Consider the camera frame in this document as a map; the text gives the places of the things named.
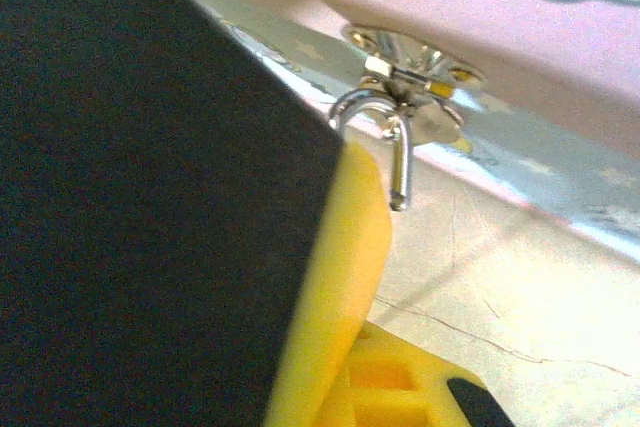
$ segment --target yellow plastic hole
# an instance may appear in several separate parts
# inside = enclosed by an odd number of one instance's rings
[[[407,367],[397,362],[354,362],[349,366],[352,387],[415,390]]]

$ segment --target yellow plastic part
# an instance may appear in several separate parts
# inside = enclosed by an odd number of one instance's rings
[[[453,96],[455,87],[444,82],[431,81],[427,90],[432,94],[439,95],[445,99],[450,99]]]
[[[465,154],[470,154],[471,152],[473,152],[473,144],[464,137],[460,137],[458,140],[456,140],[455,142],[451,142],[449,145]]]
[[[391,244],[373,158],[347,144],[272,389],[266,427],[310,427],[369,312]]]
[[[447,387],[472,373],[369,322],[349,352],[313,427],[469,427]]]

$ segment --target metal hook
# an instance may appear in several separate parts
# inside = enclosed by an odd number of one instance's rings
[[[373,110],[390,122],[393,136],[393,170],[391,173],[391,201],[396,212],[409,207],[413,144],[408,119],[396,110],[397,104],[389,95],[373,89],[357,89],[340,97],[329,112],[329,124],[344,137],[347,124],[361,112]]]

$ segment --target pink surface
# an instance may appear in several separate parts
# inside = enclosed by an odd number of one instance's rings
[[[585,0],[350,0],[614,91],[640,110],[640,8]]]

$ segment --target black foam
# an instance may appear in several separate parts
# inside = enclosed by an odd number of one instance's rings
[[[259,425],[340,139],[188,0],[0,7],[0,423]]]
[[[449,379],[447,386],[471,427],[514,427],[488,390],[462,378]]]

